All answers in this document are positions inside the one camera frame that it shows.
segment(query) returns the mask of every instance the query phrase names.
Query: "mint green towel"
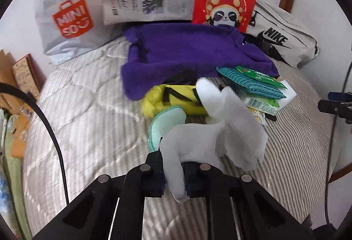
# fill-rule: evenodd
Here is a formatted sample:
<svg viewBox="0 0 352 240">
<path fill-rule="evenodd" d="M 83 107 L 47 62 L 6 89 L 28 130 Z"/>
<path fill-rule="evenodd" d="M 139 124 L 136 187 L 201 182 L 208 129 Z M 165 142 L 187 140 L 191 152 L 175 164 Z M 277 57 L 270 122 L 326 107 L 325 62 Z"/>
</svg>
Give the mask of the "mint green towel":
<svg viewBox="0 0 352 240">
<path fill-rule="evenodd" d="M 29 229 L 26 209 L 23 201 L 22 192 L 22 160 L 11 157 L 11 146 L 13 142 L 13 135 L 11 130 L 18 115 L 12 115 L 8 121 L 6 130 L 5 145 L 4 145 L 4 171 L 8 179 L 8 185 L 12 193 L 12 200 L 15 206 L 15 214 L 17 216 L 19 228 L 21 230 L 23 240 L 31 240 L 32 235 Z"/>
<path fill-rule="evenodd" d="M 277 89 L 274 85 L 252 79 L 235 68 L 217 67 L 216 70 L 222 76 L 234 82 L 244 92 L 273 99 L 286 98 L 286 96 L 283 95 L 282 92 Z"/>
<path fill-rule="evenodd" d="M 186 113 L 180 106 L 171 106 L 156 115 L 150 124 L 148 147 L 150 152 L 159 150 L 161 137 L 178 124 L 184 124 Z"/>
</svg>

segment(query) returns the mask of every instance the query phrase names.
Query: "yellow cloth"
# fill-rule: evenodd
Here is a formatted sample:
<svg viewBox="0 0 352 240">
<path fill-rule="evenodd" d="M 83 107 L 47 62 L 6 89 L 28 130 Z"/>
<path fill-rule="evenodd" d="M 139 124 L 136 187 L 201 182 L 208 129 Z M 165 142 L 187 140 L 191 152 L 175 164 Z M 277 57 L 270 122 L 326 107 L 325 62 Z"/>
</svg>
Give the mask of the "yellow cloth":
<svg viewBox="0 0 352 240">
<path fill-rule="evenodd" d="M 189 100 L 182 100 L 170 94 L 165 94 L 165 89 L 175 90 Z M 141 101 L 141 109 L 146 117 L 154 117 L 159 112 L 170 106 L 181 106 L 187 115 L 206 116 L 204 107 L 197 100 L 194 91 L 195 85 L 156 85 L 150 89 Z"/>
</svg>

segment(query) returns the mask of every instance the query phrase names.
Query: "white bag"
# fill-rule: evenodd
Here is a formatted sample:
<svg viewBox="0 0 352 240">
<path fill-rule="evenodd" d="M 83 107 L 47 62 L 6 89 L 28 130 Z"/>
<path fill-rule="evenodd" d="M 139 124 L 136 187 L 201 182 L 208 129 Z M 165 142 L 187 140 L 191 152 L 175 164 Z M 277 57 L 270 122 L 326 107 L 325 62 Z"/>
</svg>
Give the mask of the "white bag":
<svg viewBox="0 0 352 240">
<path fill-rule="evenodd" d="M 257 37 L 259 48 L 261 41 L 272 44 L 292 67 L 319 54 L 317 41 L 305 25 L 285 10 L 260 0 L 256 0 L 246 34 Z"/>
<path fill-rule="evenodd" d="M 113 26 L 103 24 L 101 0 L 37 0 L 36 4 L 44 54 L 55 65 L 114 38 Z"/>
</svg>

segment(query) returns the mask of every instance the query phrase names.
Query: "bed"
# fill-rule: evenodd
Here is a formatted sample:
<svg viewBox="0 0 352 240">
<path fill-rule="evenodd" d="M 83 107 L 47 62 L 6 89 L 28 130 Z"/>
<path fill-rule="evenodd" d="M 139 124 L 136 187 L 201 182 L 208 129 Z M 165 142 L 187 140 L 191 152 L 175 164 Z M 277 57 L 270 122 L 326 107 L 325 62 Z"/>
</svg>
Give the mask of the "bed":
<svg viewBox="0 0 352 240">
<path fill-rule="evenodd" d="M 127 61 L 128 46 L 120 37 L 56 66 L 40 94 L 38 104 L 62 150 L 70 200 L 101 174 L 126 174 L 144 163 L 149 152 L 150 120 L 122 89 L 120 67 Z M 332 120 L 318 111 L 320 98 L 303 74 L 274 62 L 280 78 L 297 96 L 276 122 L 268 121 L 265 160 L 247 173 L 302 222 L 324 189 Z M 334 143 L 331 168 L 337 154 Z M 223 162 L 227 174 L 243 173 L 226 157 Z M 66 205 L 59 160 L 37 116 L 28 134 L 23 180 L 27 217 L 35 235 Z M 143 239 L 206 239 L 206 235 L 204 199 L 179 204 L 168 190 L 161 199 L 146 199 Z"/>
</svg>

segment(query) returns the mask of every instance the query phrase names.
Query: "black cable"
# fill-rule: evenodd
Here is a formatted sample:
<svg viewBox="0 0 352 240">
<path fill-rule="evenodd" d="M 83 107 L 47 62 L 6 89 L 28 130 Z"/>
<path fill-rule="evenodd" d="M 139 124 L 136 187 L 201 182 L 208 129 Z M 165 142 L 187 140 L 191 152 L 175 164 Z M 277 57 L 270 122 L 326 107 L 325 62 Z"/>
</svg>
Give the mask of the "black cable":
<svg viewBox="0 0 352 240">
<path fill-rule="evenodd" d="M 344 80 L 344 85 L 342 86 L 342 91 L 341 93 L 344 93 L 346 90 L 346 85 L 348 78 L 350 76 L 350 72 L 352 69 L 352 61 L 350 63 L 350 66 L 348 67 L 347 74 Z M 326 224 L 330 224 L 329 221 L 329 214 L 328 214 L 328 186 L 329 186 L 329 172 L 330 172 L 330 159 L 331 159 L 331 151 L 332 151 L 332 142 L 334 140 L 334 133 L 335 133 L 335 128 L 336 128 L 336 122 L 337 122 L 337 115 L 334 115 L 334 119 L 332 122 L 332 127 L 331 127 L 331 134 L 330 134 L 330 143 L 329 143 L 329 154 L 328 154 L 328 163 L 327 163 L 327 169 L 326 169 L 326 178 L 325 178 L 325 196 L 324 196 L 324 211 L 325 211 L 325 221 Z"/>
<path fill-rule="evenodd" d="M 24 102 L 26 102 L 32 109 L 33 111 L 38 115 L 38 117 L 42 120 L 45 128 L 47 129 L 52 142 L 54 143 L 57 155 L 59 157 L 59 162 L 60 162 L 60 168 L 61 168 L 61 174 L 62 174 L 62 182 L 64 185 L 64 192 L 65 192 L 65 198 L 66 198 L 66 205 L 69 204 L 69 199 L 68 199 L 68 191 L 67 191 L 67 183 L 66 183 L 66 174 L 65 174 L 65 167 L 64 167 L 64 160 L 62 158 L 62 153 L 59 147 L 59 143 L 56 140 L 54 131 L 52 130 L 49 121 L 45 117 L 44 113 L 42 110 L 39 108 L 39 106 L 23 91 L 13 87 L 10 84 L 4 84 L 0 82 L 0 93 L 6 93 L 9 95 L 12 95 L 14 97 L 17 97 Z"/>
</svg>

